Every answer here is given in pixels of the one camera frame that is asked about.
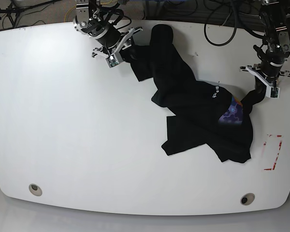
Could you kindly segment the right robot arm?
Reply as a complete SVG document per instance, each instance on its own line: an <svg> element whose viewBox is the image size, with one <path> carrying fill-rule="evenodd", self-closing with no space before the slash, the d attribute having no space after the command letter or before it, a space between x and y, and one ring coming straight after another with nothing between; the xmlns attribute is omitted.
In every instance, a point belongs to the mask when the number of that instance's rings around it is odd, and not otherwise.
<svg viewBox="0 0 290 232"><path fill-rule="evenodd" d="M125 17L119 9L126 0L118 0L114 6L105 7L99 0L78 0L76 16L73 20L76 31L92 37L101 47L93 49L92 57L103 57L110 68L122 62L131 63L137 60L137 49L133 35L142 31L142 27L125 28L116 25Z"/></svg>

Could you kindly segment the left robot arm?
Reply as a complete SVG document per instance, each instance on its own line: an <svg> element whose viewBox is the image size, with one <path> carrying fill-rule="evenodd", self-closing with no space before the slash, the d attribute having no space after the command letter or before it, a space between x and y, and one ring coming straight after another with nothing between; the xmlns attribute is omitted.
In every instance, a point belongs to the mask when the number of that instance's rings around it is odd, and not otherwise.
<svg viewBox="0 0 290 232"><path fill-rule="evenodd" d="M279 98L277 80L289 74L282 72L281 68L290 56L290 36L283 3L279 0L263 0L259 18L265 26L263 35L256 34L238 19L246 32L262 40L261 46L253 46L261 63L242 66L240 70L255 76L256 87L264 88L266 97Z"/></svg>

